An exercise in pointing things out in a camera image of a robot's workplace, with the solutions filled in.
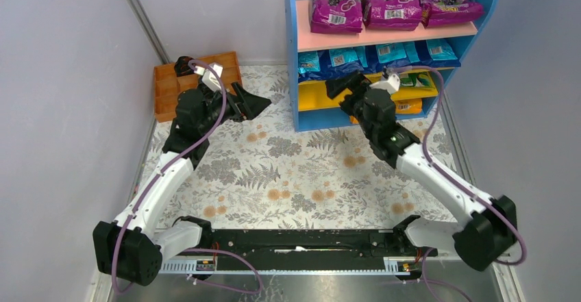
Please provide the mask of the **green candy bag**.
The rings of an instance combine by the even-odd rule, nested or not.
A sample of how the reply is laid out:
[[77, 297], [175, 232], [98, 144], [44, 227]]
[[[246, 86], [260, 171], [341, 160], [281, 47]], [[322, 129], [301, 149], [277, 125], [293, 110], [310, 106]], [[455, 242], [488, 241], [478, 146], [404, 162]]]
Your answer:
[[435, 88], [429, 72], [400, 73], [399, 78], [402, 88]]

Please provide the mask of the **large blue candy bag front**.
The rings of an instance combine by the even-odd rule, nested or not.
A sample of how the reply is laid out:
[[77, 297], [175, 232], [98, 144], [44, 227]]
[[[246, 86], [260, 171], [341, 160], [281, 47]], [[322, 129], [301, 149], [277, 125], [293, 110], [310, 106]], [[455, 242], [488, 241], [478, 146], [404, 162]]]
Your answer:
[[461, 67], [461, 62], [446, 39], [414, 41], [417, 64], [432, 68]]

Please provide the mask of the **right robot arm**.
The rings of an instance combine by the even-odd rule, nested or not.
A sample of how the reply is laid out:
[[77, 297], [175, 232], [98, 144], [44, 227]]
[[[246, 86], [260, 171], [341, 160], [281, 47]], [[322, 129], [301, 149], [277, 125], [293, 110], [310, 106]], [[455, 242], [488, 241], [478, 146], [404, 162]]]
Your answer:
[[396, 121], [392, 96], [400, 86], [396, 72], [386, 72], [377, 82], [358, 71], [325, 81], [329, 98], [345, 95], [339, 107], [358, 121], [375, 156], [421, 184], [455, 218], [414, 219], [403, 229], [407, 241], [414, 247], [452, 251], [470, 268], [484, 271], [521, 242], [516, 205], [507, 196], [495, 198], [469, 184]]

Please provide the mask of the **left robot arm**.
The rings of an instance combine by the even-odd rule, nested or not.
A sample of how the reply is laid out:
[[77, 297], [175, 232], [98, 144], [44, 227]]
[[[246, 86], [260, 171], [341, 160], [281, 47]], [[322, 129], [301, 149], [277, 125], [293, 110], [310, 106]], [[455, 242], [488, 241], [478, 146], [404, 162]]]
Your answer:
[[213, 131], [226, 121], [253, 120], [271, 104], [238, 82], [231, 87], [231, 92], [212, 91], [198, 85], [179, 94], [169, 136], [145, 186], [113, 221], [98, 222], [92, 232], [100, 273], [147, 286], [172, 257], [212, 246], [208, 221], [182, 216], [160, 233], [156, 225], [177, 189], [199, 166]]

